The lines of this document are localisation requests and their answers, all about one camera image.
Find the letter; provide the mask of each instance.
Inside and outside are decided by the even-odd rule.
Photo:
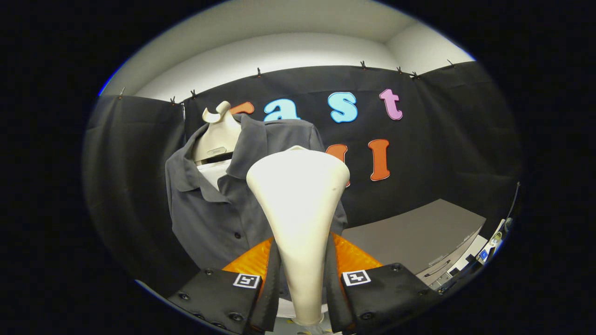
[[[250,102],[246,101],[245,103],[239,104],[238,106],[230,109],[229,112],[232,114],[236,114],[236,113],[252,114],[254,112],[254,106]]]
[[[298,119],[298,115],[296,114],[296,104],[294,101],[289,99],[277,99],[271,101],[270,103],[265,106],[265,113],[268,115],[265,116],[263,121],[271,121],[271,120],[283,120],[283,119]]]
[[[387,170],[387,147],[389,141],[386,139],[375,139],[368,143],[368,147],[372,150],[372,181],[379,181],[389,177],[390,173]]]
[[[387,88],[378,96],[385,102],[385,109],[387,110],[387,115],[389,115],[389,117],[391,117],[393,120],[399,120],[402,118],[402,111],[398,110],[397,106],[395,106],[395,102],[399,101],[399,97],[393,94],[391,89]]]
[[[352,122],[358,116],[358,108],[354,105],[356,97],[349,92],[336,92],[327,98],[327,104],[333,108],[331,118],[337,122]]]
[[[325,152],[334,156],[335,158],[338,158],[344,164],[346,163],[346,152],[347,152],[346,145],[344,145],[344,144],[330,145]],[[347,181],[346,187],[348,187],[348,186],[350,186],[350,181]]]

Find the blue sticker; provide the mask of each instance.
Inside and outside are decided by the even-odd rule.
[[[271,101],[267,104],[267,106],[265,106],[264,109],[265,113],[267,113],[267,116],[265,116],[263,121],[287,119],[300,120],[300,118],[296,114],[296,104],[294,103],[294,101],[289,99],[278,99]]]
[[[358,108],[354,105],[356,97],[349,92],[336,92],[327,98],[329,107],[333,108],[331,118],[337,122],[352,122],[358,116]]]

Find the gray shirt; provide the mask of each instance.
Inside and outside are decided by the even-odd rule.
[[[226,175],[218,179],[219,191],[198,171],[192,157],[195,142],[209,125],[197,130],[166,162],[172,230],[201,269],[222,269],[273,237],[265,213],[246,183],[246,173],[254,163],[294,145],[325,151],[319,132],[307,121],[261,122],[244,113],[235,114],[234,119],[240,121],[241,132]],[[340,202],[331,231],[341,235],[346,225]]]

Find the white foam cone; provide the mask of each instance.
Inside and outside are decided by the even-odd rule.
[[[292,147],[256,162],[246,181],[263,208],[284,264],[295,322],[322,321],[325,248],[350,172],[339,159]]]

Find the orange letter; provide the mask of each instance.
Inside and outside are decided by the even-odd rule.
[[[334,144],[327,148],[326,153],[346,163],[347,146],[344,144]],[[350,181],[347,181],[346,187],[350,186]]]
[[[246,101],[245,103],[239,104],[238,106],[230,109],[229,112],[232,114],[242,113],[242,112],[244,112],[246,114],[252,114],[254,112],[254,106],[250,102]]]
[[[387,170],[387,147],[389,141],[386,139],[375,139],[368,143],[368,147],[372,150],[372,181],[379,181],[389,177],[389,170]]]

